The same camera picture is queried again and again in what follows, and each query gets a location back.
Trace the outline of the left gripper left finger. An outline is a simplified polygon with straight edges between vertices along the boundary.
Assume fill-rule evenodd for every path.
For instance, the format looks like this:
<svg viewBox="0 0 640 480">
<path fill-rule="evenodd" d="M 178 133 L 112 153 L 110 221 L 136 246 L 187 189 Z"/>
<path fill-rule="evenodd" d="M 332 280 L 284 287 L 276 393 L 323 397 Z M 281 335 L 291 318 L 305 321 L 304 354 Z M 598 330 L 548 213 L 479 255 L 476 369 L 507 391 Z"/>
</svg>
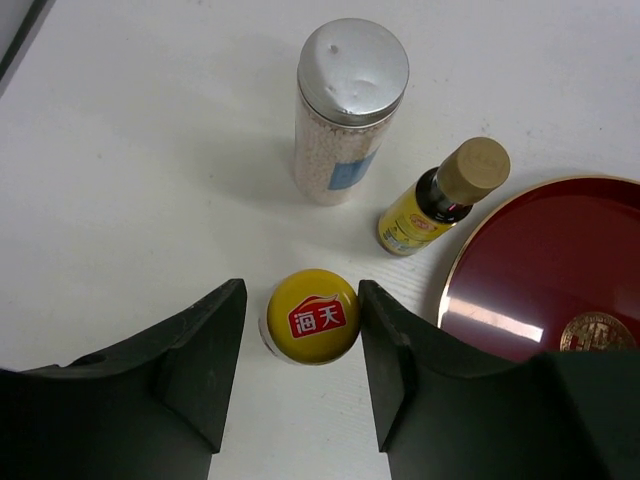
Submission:
<svg viewBox="0 0 640 480">
<path fill-rule="evenodd" d="M 5 479 L 205 479 L 220 451 L 245 324 L 231 279 L 66 366 L 1 373 Z"/>
</svg>

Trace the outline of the green label sauce bottle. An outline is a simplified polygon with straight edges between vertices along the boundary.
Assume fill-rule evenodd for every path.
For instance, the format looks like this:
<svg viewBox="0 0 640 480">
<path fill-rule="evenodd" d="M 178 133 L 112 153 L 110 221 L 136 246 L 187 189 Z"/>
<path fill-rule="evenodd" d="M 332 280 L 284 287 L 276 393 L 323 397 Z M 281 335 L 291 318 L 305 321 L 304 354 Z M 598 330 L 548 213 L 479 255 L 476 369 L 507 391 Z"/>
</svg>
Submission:
<svg viewBox="0 0 640 480">
<path fill-rule="evenodd" d="M 282 279 L 259 320 L 261 338 L 276 357 L 325 365 L 346 354 L 360 332 L 355 290 L 341 276 L 306 269 Z"/>
</svg>

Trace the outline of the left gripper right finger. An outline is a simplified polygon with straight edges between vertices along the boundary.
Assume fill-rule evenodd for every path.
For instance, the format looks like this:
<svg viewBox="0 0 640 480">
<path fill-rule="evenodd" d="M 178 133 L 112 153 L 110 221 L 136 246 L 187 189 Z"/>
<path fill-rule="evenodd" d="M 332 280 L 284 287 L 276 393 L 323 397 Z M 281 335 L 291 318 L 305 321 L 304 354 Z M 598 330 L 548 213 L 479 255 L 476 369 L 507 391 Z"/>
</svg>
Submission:
<svg viewBox="0 0 640 480">
<path fill-rule="evenodd" d="M 358 287 L 379 449 L 395 479 L 635 479 L 639 354 L 512 363 Z"/>
</svg>

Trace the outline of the small yellow label bottle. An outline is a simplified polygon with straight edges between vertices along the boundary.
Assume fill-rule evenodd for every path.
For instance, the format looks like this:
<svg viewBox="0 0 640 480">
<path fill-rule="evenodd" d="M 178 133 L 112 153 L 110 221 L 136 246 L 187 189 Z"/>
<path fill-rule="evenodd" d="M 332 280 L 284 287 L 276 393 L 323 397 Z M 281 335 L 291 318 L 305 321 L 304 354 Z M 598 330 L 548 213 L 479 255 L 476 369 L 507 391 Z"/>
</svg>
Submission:
<svg viewBox="0 0 640 480">
<path fill-rule="evenodd" d="M 380 216 L 378 241 L 394 255 L 419 252 L 504 184 L 510 169 L 510 157 L 497 141 L 488 137 L 464 141 Z"/>
</svg>

